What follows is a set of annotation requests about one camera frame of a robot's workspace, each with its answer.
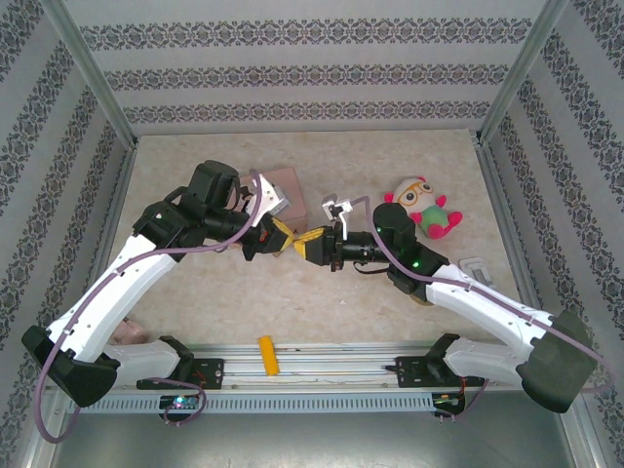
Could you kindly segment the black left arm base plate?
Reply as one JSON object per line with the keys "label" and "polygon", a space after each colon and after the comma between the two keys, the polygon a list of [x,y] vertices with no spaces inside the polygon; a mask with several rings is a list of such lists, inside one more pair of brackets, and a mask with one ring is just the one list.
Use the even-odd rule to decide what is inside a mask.
{"label": "black left arm base plate", "polygon": [[136,383],[139,390],[182,389],[190,387],[181,385],[181,382],[201,387],[204,390],[219,390],[222,386],[224,361],[222,359],[194,359],[186,364],[179,364],[174,372],[167,376],[175,383],[163,383],[149,379],[142,379]]}

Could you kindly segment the grey metal panel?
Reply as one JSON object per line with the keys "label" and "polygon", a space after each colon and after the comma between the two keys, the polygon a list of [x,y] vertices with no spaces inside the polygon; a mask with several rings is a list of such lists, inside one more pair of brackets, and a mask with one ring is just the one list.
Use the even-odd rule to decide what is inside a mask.
{"label": "grey metal panel", "polygon": [[454,421],[425,412],[83,414],[22,468],[612,468],[583,404],[564,415],[487,392]]}

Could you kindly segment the small pink toy figure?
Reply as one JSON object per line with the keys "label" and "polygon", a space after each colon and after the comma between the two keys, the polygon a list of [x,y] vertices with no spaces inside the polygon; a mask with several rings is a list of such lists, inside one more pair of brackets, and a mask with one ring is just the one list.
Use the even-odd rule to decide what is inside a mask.
{"label": "small pink toy figure", "polygon": [[113,345],[142,344],[148,340],[147,331],[138,323],[130,319],[123,319],[109,338]]}

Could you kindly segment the aluminium frame post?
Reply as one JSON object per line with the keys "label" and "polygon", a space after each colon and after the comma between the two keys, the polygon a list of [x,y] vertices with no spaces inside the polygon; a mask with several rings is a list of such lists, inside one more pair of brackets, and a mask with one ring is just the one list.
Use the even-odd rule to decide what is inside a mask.
{"label": "aluminium frame post", "polygon": [[137,136],[109,86],[77,23],[63,0],[39,0],[60,39],[74,58],[116,135],[126,148],[134,148]]}
{"label": "aluminium frame post", "polygon": [[546,40],[555,28],[569,0],[546,0],[541,12],[526,36],[515,61],[493,100],[481,127],[475,132],[474,141],[480,145],[490,140],[516,92],[525,81]]}

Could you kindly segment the aluminium side rail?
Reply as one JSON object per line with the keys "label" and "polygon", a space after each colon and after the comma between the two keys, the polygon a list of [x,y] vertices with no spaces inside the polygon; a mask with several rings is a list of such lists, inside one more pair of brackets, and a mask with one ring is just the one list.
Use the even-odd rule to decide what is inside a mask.
{"label": "aluminium side rail", "polygon": [[106,270],[108,261],[113,250],[113,244],[118,229],[119,220],[123,211],[123,205],[127,194],[128,186],[132,176],[138,150],[138,143],[128,149],[124,156],[123,164],[119,168],[112,199],[110,201],[105,224],[101,228],[101,236],[95,250],[95,257],[89,270],[89,277],[84,288],[84,293],[88,293],[92,286],[98,282],[100,276]]}
{"label": "aluminium side rail", "polygon": [[511,268],[519,302],[534,309],[545,310],[529,271],[521,239],[514,223],[513,213],[507,203],[491,152],[486,144],[478,140],[476,135],[471,135],[471,139]]}

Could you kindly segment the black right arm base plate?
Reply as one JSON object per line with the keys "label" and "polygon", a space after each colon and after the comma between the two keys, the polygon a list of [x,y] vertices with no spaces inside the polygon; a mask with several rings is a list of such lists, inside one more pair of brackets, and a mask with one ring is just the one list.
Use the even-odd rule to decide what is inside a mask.
{"label": "black right arm base plate", "polygon": [[460,388],[462,384],[442,358],[400,356],[385,369],[396,375],[400,388]]}

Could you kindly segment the yellow rectangular block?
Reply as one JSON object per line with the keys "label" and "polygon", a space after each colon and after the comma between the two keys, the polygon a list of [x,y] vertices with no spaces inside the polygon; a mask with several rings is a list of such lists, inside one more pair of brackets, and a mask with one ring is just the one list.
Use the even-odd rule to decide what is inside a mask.
{"label": "yellow rectangular block", "polygon": [[260,337],[258,347],[265,373],[268,376],[278,375],[280,368],[272,338],[269,335]]}

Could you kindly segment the white plush toy orange glasses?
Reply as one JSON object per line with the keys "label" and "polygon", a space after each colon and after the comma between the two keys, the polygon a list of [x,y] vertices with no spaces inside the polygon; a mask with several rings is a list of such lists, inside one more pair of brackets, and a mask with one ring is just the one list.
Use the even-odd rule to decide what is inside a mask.
{"label": "white plush toy orange glasses", "polygon": [[385,203],[397,203],[408,216],[433,240],[446,237],[461,223],[463,213],[447,207],[448,197],[436,194],[424,176],[405,178],[390,192],[384,194]]}

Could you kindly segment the aluminium front rail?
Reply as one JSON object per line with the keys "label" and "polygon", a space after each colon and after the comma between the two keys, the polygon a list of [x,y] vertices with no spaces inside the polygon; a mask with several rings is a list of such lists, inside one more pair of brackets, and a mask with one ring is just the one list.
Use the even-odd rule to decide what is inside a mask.
{"label": "aluminium front rail", "polygon": [[[222,351],[194,353],[189,350],[195,359],[224,361],[221,390],[242,386],[260,389],[334,385],[400,388],[396,375],[385,367],[393,365],[400,356],[425,356],[430,348],[402,349],[397,354],[381,350],[367,353],[358,349],[283,349],[277,353],[280,373],[276,376],[265,373],[259,350],[244,351],[240,355],[229,355]],[[141,345],[107,346],[92,363],[79,361],[60,352],[53,358],[48,376],[75,403],[86,407],[113,389],[137,389],[137,382],[141,379],[149,376],[164,377],[174,369],[177,362],[176,352],[156,340]],[[464,378],[471,386],[486,381],[478,377]],[[167,389],[139,391],[177,392]]]}

